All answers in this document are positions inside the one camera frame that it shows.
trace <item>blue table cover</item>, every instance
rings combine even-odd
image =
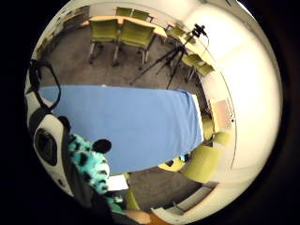
[[[62,85],[53,110],[64,115],[71,132],[93,143],[108,139],[106,154],[112,173],[135,172],[176,158],[203,140],[198,114],[184,90],[144,89],[99,85]],[[40,89],[55,101],[57,87]]]

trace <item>headphones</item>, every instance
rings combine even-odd
[[[53,75],[58,87],[56,101],[50,105],[39,94],[42,68]],[[55,117],[52,110],[61,97],[60,84],[53,67],[48,62],[32,59],[29,66],[30,87],[25,93],[27,107],[27,126],[37,157],[54,183],[68,195],[74,196],[69,185],[71,171],[68,169],[68,137],[70,126],[65,116]]]

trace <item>floor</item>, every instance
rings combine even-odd
[[[171,48],[174,48],[171,40],[162,45],[161,38],[156,37],[149,51],[148,62],[144,67],[150,66]],[[119,52],[117,67],[112,67],[113,44],[108,43],[103,48],[96,48],[96,58],[92,65],[88,63],[89,49],[90,30],[89,27],[84,27],[62,35],[55,48],[45,54],[43,59],[52,64],[61,84],[130,86],[129,83],[141,73],[139,66],[142,62],[142,55],[137,53],[136,48],[123,46],[122,51]],[[171,69],[165,67],[156,75],[159,65],[149,70],[133,86],[166,88]],[[48,76],[47,73],[48,71],[44,70],[42,86],[54,85],[52,76]],[[185,83],[184,78],[187,74],[188,68],[179,67],[170,89],[186,89],[196,94],[202,110],[206,107],[203,90],[195,85],[195,81]],[[141,209],[149,212],[151,207],[169,207],[172,202],[179,203],[196,191],[201,184],[186,179],[179,172],[168,172],[156,167],[133,172],[130,176],[130,186]]]

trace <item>white wall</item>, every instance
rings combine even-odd
[[[232,98],[237,132],[232,168],[252,167],[258,163],[262,166],[277,137],[281,116],[281,89],[274,62],[254,33],[227,11],[201,5],[185,23],[192,25],[195,21],[206,27],[209,52]],[[207,98],[227,95],[218,75],[202,81]]]
[[[222,209],[238,197],[250,184],[252,180],[238,184],[218,184],[210,194],[195,205],[193,208],[184,213],[183,216],[171,213],[163,208],[153,209],[152,211],[163,220],[171,224],[188,224],[206,218],[218,210]]]
[[[94,5],[98,3],[114,3],[116,6],[144,6],[170,15],[178,20],[184,19],[191,10],[199,5],[198,0],[73,0],[72,2],[75,6]]]

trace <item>wall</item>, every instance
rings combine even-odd
[[[272,150],[281,116],[281,89],[271,53],[252,30],[227,11],[205,4],[186,18],[201,22],[210,38],[209,52],[232,99],[236,123],[236,149],[232,168],[261,167]],[[207,98],[226,95],[221,76],[202,81]]]

